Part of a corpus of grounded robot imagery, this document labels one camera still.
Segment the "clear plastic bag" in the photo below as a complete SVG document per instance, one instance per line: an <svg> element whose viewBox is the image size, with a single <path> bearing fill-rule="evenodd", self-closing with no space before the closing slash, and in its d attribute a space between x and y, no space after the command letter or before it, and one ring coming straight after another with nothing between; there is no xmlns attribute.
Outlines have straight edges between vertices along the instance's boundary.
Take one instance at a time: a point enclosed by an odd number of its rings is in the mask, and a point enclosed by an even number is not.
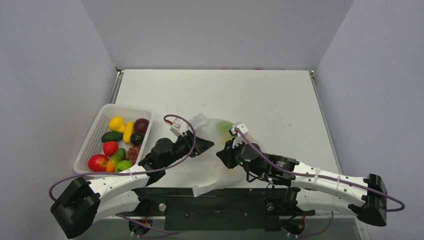
<svg viewBox="0 0 424 240"><path fill-rule="evenodd" d="M195 115L189 120L195 129L197 137L214 142L214 146L211 149L198 157L201 172L200 179L196 180L192 187L195 198L213 190L235 187L246 180L246 172L242 167L237 166L233 169L228 169L216 156L216 153L224 148L225 143L232 139L229 131L222 134L216 130L218 120L224 119L209 118L202 113Z"/></svg>

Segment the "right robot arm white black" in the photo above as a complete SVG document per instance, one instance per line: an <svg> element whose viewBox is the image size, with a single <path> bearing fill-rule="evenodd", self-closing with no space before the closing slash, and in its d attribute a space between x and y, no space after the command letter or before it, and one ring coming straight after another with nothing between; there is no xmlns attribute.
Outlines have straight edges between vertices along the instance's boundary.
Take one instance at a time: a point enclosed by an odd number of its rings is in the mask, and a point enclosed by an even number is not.
<svg viewBox="0 0 424 240"><path fill-rule="evenodd" d="M272 186L285 186L288 196L283 209L325 210L357 217L368 225L387 225L388 193L383 179L370 173L353 177L321 170L294 158L264 153L255 143L232 140L216 153L225 167L242 167L249 181L259 180Z"/></svg>

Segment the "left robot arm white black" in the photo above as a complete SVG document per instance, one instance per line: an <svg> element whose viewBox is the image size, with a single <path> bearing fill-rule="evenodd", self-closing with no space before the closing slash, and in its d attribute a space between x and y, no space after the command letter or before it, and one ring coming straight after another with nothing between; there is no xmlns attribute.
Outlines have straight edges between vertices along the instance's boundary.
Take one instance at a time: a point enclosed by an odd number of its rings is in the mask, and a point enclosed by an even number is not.
<svg viewBox="0 0 424 240"><path fill-rule="evenodd" d="M144 159L129 169L113 173L102 173L99 178L86 180L81 175L73 179L54 201L50 212L69 239L80 236L97 220L110 216L101 207L112 199L129 192L132 198L129 208L136 215L149 209L149 201L133 191L144 188L162 178L175 162L195 158L214 146L214 142L196 137L186 131L176 141L161 138L156 141Z"/></svg>

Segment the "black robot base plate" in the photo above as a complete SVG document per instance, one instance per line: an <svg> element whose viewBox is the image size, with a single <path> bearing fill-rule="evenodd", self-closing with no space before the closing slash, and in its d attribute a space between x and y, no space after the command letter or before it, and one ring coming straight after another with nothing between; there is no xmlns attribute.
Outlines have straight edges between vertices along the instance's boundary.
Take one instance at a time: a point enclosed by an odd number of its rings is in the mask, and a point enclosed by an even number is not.
<svg viewBox="0 0 424 240"><path fill-rule="evenodd" d="M134 190L135 209L120 213L144 222L163 220L166 231L293 230L302 217L298 189L225 188L195 197L190 188L147 187Z"/></svg>

